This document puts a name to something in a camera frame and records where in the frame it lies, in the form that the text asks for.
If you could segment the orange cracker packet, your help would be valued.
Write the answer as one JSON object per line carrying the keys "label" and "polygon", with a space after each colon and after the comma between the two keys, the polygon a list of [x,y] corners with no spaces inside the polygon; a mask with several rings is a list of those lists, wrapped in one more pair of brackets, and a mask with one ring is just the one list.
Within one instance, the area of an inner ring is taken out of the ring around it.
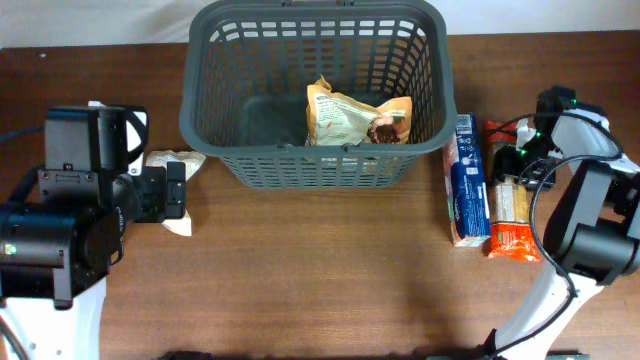
{"label": "orange cracker packet", "polygon": [[539,262],[541,256],[531,232],[527,190],[511,181],[492,184],[492,142],[510,136],[516,143],[517,138],[515,125],[495,132],[499,126],[498,122],[484,122],[491,228],[486,255],[488,258]]}

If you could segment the blue biscuit box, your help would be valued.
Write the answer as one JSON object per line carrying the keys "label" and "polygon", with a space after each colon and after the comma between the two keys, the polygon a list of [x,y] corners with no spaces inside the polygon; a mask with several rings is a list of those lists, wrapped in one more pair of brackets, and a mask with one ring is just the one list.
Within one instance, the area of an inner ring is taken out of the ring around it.
{"label": "blue biscuit box", "polygon": [[459,114],[443,147],[445,189],[452,243],[479,247],[491,236],[482,151],[473,114]]}

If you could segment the grey plastic basket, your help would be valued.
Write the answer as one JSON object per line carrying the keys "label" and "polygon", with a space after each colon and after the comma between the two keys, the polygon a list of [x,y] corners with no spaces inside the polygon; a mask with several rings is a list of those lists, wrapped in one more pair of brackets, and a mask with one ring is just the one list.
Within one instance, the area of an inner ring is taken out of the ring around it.
{"label": "grey plastic basket", "polygon": [[[307,142],[307,88],[412,101],[403,145]],[[424,1],[217,1],[189,29],[180,130],[245,185],[384,188],[457,122],[443,17]]]}

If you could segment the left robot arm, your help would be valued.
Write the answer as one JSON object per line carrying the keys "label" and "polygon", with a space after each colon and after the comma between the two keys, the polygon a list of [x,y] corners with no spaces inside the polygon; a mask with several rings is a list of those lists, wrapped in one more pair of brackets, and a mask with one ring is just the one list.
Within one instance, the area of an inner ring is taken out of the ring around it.
{"label": "left robot arm", "polygon": [[107,277],[132,223],[186,214],[186,166],[144,166],[137,105],[48,110],[45,161],[1,206],[1,338],[10,359],[96,359]]}

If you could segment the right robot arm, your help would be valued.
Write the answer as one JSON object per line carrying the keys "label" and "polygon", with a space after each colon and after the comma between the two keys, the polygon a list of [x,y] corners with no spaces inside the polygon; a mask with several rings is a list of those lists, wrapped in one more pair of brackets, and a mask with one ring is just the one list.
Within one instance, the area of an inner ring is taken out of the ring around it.
{"label": "right robot arm", "polygon": [[543,232],[544,258],[516,313],[484,343],[487,359],[544,359],[583,305],[617,278],[639,269],[639,167],[592,111],[536,113],[549,120],[561,166],[573,176]]}

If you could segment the tan snack bag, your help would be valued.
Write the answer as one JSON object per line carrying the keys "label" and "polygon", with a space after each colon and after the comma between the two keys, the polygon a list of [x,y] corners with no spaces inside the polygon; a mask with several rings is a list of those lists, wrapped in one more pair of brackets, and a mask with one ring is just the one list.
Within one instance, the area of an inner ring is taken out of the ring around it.
{"label": "tan snack bag", "polygon": [[307,86],[307,146],[406,144],[413,103],[409,96],[377,107],[334,92],[321,76]]}

